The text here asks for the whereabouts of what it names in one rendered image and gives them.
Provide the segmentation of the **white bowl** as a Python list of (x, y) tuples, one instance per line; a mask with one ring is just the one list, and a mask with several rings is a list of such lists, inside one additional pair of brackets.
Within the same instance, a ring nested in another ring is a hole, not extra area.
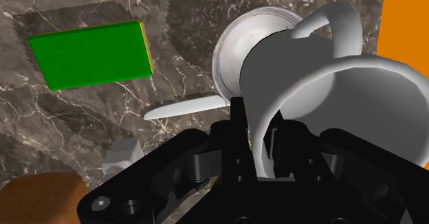
[(212, 77), (227, 104), (241, 95), (239, 77), (250, 50), (275, 32), (293, 29), (302, 19), (293, 10), (267, 5), (238, 16), (225, 28), (212, 53)]

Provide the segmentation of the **white mug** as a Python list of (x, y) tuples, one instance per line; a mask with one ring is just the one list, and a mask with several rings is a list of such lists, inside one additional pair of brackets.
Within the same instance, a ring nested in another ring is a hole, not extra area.
[(274, 176), (263, 138), (277, 113), (315, 134), (340, 128), (418, 166), (429, 162), (429, 79), (364, 54), (361, 20), (348, 3), (324, 5), (257, 43), (240, 87), (259, 177)]

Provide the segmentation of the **green flat box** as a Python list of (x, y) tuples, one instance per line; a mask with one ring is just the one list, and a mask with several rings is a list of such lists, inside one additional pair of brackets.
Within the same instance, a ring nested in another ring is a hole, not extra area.
[(154, 71), (139, 21), (44, 33), (28, 43), (52, 91), (147, 78)]

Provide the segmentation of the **small grey angular object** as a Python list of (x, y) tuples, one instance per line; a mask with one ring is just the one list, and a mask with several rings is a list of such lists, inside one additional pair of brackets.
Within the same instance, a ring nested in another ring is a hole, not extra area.
[(121, 139), (113, 143), (102, 164), (104, 175), (117, 174), (143, 158), (138, 139)]

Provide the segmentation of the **white knife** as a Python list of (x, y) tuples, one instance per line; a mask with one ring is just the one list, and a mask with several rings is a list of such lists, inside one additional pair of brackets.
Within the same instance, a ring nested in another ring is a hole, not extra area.
[(212, 109), (218, 109), (222, 107), (227, 107), (229, 105), (230, 102), (222, 98), (220, 95), (206, 96), (202, 98), (185, 100), (182, 102), (176, 102), (158, 107), (145, 113), (144, 119), (155, 120), (165, 117), (175, 117), (178, 115), (186, 115)]

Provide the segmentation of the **brown rounded wooden object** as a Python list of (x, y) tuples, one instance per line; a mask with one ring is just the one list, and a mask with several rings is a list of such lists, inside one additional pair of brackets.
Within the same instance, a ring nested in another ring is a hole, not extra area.
[(14, 178), (0, 189), (0, 224), (80, 224), (76, 208), (88, 193), (73, 172)]

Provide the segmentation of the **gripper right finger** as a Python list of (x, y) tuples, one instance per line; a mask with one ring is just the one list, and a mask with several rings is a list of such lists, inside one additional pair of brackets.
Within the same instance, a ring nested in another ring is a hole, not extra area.
[(429, 224), (429, 170), (339, 128), (319, 135), (276, 113), (263, 138), (277, 178), (324, 194), (323, 224)]

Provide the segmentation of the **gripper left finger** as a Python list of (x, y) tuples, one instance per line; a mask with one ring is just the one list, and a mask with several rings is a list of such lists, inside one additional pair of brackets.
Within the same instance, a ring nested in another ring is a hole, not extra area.
[(243, 99), (231, 99), (229, 120), (209, 133), (186, 129), (82, 198), (81, 224), (162, 224), (188, 197), (221, 183), (177, 224), (254, 224), (254, 160), (248, 145)]

